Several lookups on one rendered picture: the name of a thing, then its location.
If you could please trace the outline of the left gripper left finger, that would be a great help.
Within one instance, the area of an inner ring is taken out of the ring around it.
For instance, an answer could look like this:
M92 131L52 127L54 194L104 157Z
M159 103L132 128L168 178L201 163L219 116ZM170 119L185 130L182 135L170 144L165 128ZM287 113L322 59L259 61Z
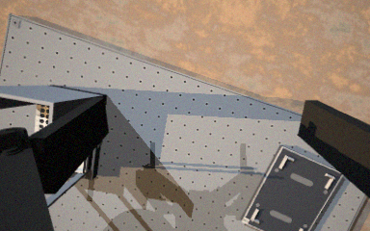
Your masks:
M105 100L92 98L28 136L0 130L0 231L54 231L56 194L109 133Z

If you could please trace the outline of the white well plate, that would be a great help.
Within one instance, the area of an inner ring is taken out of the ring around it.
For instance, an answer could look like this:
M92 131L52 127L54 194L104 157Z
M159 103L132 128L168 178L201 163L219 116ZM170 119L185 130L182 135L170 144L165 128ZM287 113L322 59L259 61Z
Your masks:
M37 104L35 132L48 125L48 118L49 106ZM83 173L88 171L89 158L90 155L75 172Z

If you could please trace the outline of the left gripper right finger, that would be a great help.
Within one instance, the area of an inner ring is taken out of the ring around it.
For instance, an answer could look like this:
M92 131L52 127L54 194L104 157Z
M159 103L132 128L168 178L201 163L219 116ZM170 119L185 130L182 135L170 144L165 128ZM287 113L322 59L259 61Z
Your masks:
M370 198L370 125L305 100L298 136Z

